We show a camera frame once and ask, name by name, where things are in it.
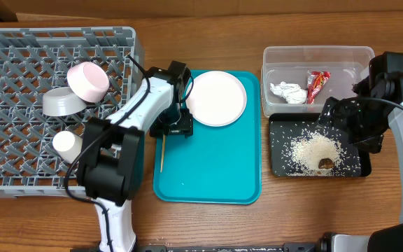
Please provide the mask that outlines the wooden chopstick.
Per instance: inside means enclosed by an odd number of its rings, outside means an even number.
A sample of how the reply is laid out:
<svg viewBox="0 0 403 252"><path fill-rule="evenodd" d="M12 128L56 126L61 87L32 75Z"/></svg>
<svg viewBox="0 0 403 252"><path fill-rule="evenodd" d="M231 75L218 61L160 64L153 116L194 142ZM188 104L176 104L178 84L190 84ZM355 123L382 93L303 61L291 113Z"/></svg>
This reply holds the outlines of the wooden chopstick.
<svg viewBox="0 0 403 252"><path fill-rule="evenodd" d="M165 145L166 145L166 135L163 135L162 136L161 160L160 160L160 173L163 172L163 167L164 167Z"/></svg>

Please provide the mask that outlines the large white plate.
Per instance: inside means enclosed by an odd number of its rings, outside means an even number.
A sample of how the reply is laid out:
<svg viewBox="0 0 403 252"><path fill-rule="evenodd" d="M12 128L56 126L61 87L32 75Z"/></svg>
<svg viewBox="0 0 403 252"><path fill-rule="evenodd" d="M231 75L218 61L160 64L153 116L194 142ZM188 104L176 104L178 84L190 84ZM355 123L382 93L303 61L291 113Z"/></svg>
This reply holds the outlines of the large white plate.
<svg viewBox="0 0 403 252"><path fill-rule="evenodd" d="M247 94L242 82L225 71L207 71L195 78L187 91L185 105L195 120L210 127L234 123L246 108Z"/></svg>

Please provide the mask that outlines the red snack wrapper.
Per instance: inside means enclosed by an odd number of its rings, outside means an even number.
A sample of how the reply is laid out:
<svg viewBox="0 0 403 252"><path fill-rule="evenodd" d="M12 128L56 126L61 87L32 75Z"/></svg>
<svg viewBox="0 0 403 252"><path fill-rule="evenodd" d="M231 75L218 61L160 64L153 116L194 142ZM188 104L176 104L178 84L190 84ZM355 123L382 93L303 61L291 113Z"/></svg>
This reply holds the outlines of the red snack wrapper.
<svg viewBox="0 0 403 252"><path fill-rule="evenodd" d="M310 71L307 78L307 104L314 103L316 95L330 79L329 71Z"/></svg>

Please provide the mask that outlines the white tissue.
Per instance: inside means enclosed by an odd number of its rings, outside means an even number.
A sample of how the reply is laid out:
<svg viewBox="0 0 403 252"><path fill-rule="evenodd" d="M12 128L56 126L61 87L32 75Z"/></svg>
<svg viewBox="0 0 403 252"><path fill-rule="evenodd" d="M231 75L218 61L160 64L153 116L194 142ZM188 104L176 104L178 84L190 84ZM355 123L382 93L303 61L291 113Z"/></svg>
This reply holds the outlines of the white tissue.
<svg viewBox="0 0 403 252"><path fill-rule="evenodd" d="M282 97L288 104L303 104L307 99L307 91L296 83L270 84L270 90L278 97Z"/></svg>

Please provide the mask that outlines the white paper cup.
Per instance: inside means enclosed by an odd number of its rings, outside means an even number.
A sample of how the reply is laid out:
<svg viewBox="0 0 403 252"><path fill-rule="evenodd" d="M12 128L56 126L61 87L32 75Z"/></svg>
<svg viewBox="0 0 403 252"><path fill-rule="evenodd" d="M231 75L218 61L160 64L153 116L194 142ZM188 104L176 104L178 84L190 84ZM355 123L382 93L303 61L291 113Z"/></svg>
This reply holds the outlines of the white paper cup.
<svg viewBox="0 0 403 252"><path fill-rule="evenodd" d="M64 130L53 137L52 145L64 161L72 163L81 152L83 140L73 132Z"/></svg>

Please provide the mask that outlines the grey bowl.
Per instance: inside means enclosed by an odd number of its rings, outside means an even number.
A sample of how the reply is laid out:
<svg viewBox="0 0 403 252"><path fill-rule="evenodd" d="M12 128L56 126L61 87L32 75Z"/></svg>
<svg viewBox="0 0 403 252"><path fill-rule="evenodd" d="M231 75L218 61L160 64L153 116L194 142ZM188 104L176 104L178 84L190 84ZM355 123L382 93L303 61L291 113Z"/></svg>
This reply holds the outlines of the grey bowl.
<svg viewBox="0 0 403 252"><path fill-rule="evenodd" d="M43 95L43 113L47 116L69 116L86 107L86 103L70 87L58 87Z"/></svg>

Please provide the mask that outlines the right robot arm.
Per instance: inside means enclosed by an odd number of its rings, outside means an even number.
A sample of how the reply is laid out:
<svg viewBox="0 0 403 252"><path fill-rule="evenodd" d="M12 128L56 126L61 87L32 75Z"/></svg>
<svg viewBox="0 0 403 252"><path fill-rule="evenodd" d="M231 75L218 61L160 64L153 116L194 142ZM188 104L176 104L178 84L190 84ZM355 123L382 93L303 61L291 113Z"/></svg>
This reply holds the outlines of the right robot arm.
<svg viewBox="0 0 403 252"><path fill-rule="evenodd" d="M326 234L317 251L403 251L403 73L371 74L354 85L356 97L330 97L318 118L323 127L341 130L348 142L361 151L378 153L383 134L390 129L395 138L402 186L402 210L398 225L369 236Z"/></svg>

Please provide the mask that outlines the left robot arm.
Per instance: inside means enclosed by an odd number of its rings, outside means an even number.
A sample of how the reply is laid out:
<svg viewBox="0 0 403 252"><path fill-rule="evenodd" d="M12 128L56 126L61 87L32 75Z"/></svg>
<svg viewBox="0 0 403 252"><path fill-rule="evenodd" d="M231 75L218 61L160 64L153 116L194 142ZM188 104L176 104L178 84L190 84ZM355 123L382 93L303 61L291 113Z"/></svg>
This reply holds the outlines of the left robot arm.
<svg viewBox="0 0 403 252"><path fill-rule="evenodd" d="M119 110L105 119L85 124L76 178L85 189L85 203L97 210L100 251L132 251L132 200L143 180L145 136L191 137L193 117L183 107L186 87L193 77L182 62L167 69L143 72L141 87Z"/></svg>

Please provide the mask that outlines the clear plastic waste bin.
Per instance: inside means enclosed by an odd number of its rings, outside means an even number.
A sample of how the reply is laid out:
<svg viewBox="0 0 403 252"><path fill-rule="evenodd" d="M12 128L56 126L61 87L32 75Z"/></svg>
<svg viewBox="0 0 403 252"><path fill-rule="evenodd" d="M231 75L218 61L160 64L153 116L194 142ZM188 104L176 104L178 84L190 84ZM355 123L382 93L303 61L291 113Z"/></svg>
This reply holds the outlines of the clear plastic waste bin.
<svg viewBox="0 0 403 252"><path fill-rule="evenodd" d="M369 61L374 51L367 46L298 45L271 46L264 49L261 68L263 113L319 113L329 97L354 97L354 84L369 75ZM289 104L271 91L281 82L298 84L306 89L312 71L327 71L330 79L312 104Z"/></svg>

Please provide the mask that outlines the brown food scrap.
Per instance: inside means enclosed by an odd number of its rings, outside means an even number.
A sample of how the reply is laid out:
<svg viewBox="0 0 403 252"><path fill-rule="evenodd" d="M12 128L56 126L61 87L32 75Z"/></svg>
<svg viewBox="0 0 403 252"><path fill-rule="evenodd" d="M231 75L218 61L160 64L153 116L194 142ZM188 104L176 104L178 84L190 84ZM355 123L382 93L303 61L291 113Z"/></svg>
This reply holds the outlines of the brown food scrap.
<svg viewBox="0 0 403 252"><path fill-rule="evenodd" d="M329 158L323 158L318 163L319 169L333 169L335 168L335 163Z"/></svg>

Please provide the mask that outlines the teal plastic tray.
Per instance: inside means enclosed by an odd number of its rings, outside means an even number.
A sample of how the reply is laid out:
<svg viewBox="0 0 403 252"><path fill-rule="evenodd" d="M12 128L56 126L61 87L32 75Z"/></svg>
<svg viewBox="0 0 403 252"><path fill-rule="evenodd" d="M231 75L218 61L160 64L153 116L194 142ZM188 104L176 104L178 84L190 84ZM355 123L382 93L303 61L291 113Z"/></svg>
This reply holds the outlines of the teal plastic tray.
<svg viewBox="0 0 403 252"><path fill-rule="evenodd" d="M247 71L232 71L245 87L241 117L224 127L194 123L188 138L166 138L160 173L162 139L155 151L153 190L163 201L252 204L262 190L260 84Z"/></svg>

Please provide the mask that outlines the grey plastic dish rack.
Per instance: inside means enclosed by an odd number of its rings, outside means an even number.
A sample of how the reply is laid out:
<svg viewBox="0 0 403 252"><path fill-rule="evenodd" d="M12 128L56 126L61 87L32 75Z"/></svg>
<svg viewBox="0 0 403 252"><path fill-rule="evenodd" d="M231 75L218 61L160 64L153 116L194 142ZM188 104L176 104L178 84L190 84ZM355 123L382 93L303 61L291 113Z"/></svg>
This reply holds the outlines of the grey plastic dish rack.
<svg viewBox="0 0 403 252"><path fill-rule="evenodd" d="M68 169L52 145L62 130L81 135L137 91L144 51L132 27L0 29L0 198L66 195ZM67 84L71 67L93 62L108 76L104 98L77 113L47 116L43 95Z"/></svg>

